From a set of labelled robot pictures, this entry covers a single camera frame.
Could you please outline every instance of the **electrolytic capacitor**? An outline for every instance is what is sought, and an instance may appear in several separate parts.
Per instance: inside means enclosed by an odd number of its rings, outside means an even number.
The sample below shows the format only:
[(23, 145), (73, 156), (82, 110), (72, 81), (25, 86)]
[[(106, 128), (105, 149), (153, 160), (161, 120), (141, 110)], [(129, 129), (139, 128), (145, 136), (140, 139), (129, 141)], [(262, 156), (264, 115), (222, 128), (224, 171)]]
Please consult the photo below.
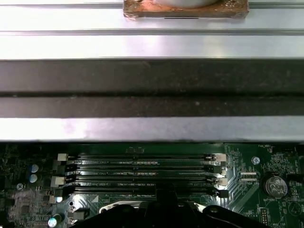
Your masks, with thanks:
[(54, 227), (56, 227), (61, 221), (62, 221), (61, 215), (55, 214), (53, 217), (51, 217), (51, 218), (48, 220), (47, 224), (48, 224), (48, 227), (54, 228)]
[(32, 174), (29, 176), (28, 180), (30, 183), (35, 183), (38, 180), (38, 176), (36, 174)]
[(39, 170), (39, 166), (36, 165), (36, 164), (33, 164), (33, 165), (31, 166), (31, 168), (30, 168), (30, 171), (31, 171), (32, 173), (38, 172), (38, 170)]

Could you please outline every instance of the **motherboard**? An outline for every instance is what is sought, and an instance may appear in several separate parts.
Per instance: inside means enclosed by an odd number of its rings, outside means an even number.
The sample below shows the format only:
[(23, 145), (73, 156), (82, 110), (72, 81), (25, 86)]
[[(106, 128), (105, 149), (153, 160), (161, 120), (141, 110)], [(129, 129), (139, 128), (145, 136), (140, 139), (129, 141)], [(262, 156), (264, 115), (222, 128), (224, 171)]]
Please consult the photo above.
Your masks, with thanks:
[(118, 204), (178, 197), (273, 228), (304, 228), (304, 146), (297, 144), (1, 144), (0, 226), (67, 228)]

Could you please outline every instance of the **screw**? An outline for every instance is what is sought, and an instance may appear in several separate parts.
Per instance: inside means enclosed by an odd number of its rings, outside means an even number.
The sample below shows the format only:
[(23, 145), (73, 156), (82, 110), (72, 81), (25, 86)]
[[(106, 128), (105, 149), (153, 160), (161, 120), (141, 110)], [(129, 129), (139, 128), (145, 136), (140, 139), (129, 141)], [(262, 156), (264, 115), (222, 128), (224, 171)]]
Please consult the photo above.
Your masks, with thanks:
[(219, 211), (217, 208), (210, 208), (209, 210), (212, 213), (217, 213)]
[(22, 190), (23, 187), (24, 187), (24, 186), (23, 186), (23, 184), (21, 184), (21, 183), (19, 183), (19, 184), (16, 185), (16, 189), (17, 189), (17, 190)]
[(258, 157), (252, 157), (251, 161), (254, 165), (258, 165), (261, 162), (260, 158)]

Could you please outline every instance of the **metal frame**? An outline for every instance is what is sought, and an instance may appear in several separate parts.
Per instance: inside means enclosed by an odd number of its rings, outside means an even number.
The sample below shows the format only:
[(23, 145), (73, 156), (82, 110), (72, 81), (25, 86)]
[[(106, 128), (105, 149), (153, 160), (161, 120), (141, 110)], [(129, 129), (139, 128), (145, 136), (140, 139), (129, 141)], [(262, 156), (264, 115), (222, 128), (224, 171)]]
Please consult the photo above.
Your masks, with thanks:
[(126, 19), (122, 1), (0, 1), (0, 59), (303, 58), (304, 2), (241, 19)]
[(304, 117), (0, 119), (1, 141), (303, 142)]
[(0, 0), (0, 141), (304, 141), (304, 0), (245, 20), (122, 3)]

